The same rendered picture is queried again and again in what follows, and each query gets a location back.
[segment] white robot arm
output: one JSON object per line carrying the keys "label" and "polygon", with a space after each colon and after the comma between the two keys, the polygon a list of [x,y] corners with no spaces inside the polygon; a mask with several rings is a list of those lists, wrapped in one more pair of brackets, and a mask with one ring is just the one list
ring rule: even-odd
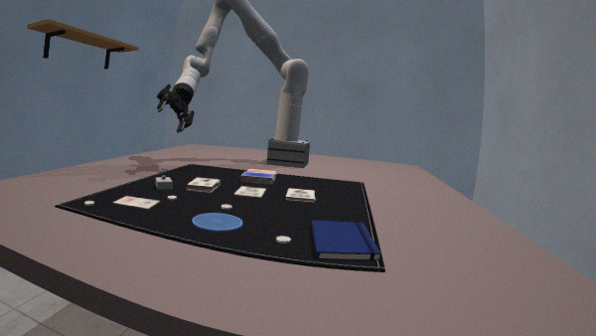
{"label": "white robot arm", "polygon": [[308,81],[308,65],[302,60],[290,59],[281,47],[273,29],[247,0],[216,0],[211,16],[195,46],[203,57],[190,55],[184,60],[182,74],[172,90],[170,91],[170,86],[167,85],[158,94],[160,99],[158,111],[161,111],[166,103],[170,104],[180,119],[178,132],[192,124],[194,113],[188,112],[188,104],[193,98],[200,78],[209,73],[212,53],[225,16],[230,10],[238,15],[248,37],[285,79],[285,85],[279,97],[275,138],[269,141],[269,151],[271,151],[272,140],[281,142],[281,147],[284,147],[283,142],[295,142],[301,146],[308,144],[307,141],[298,140],[302,97],[306,92]]}

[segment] playing mat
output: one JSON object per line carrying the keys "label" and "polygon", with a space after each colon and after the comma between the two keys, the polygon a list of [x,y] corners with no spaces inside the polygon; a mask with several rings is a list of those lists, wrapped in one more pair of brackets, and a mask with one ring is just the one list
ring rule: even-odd
{"label": "playing mat", "polygon": [[[190,164],[56,207],[220,252],[310,266],[384,271],[382,255],[379,260],[341,260],[317,259],[315,254],[313,221],[362,222],[380,248],[364,183],[277,174],[272,184],[252,184],[240,181],[243,172]],[[163,176],[171,179],[173,189],[156,187],[156,180],[165,181]],[[211,192],[187,190],[197,178],[220,183]],[[264,192],[254,193],[253,188]],[[314,191],[315,200],[286,200],[289,189],[311,191],[306,193],[307,200]]]}

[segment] white disc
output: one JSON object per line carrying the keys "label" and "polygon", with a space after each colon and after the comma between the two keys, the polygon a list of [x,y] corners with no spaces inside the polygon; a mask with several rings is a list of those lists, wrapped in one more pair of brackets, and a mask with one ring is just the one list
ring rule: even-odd
{"label": "white disc", "polygon": [[292,239],[287,236],[277,236],[277,238],[275,238],[275,240],[280,244],[288,244],[288,243],[292,242]]}

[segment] tiled floor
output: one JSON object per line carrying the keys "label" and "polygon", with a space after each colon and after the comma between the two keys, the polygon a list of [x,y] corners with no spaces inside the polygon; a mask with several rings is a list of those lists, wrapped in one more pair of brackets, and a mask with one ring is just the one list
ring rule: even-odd
{"label": "tiled floor", "polygon": [[0,268],[2,336],[144,336]]}

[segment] blue circle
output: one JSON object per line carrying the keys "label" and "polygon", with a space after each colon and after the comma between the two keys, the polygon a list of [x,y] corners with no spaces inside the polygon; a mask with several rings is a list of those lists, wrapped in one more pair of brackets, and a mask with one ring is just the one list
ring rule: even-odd
{"label": "blue circle", "polygon": [[195,227],[209,231],[231,231],[242,226],[242,220],[236,216],[207,213],[193,217]]}

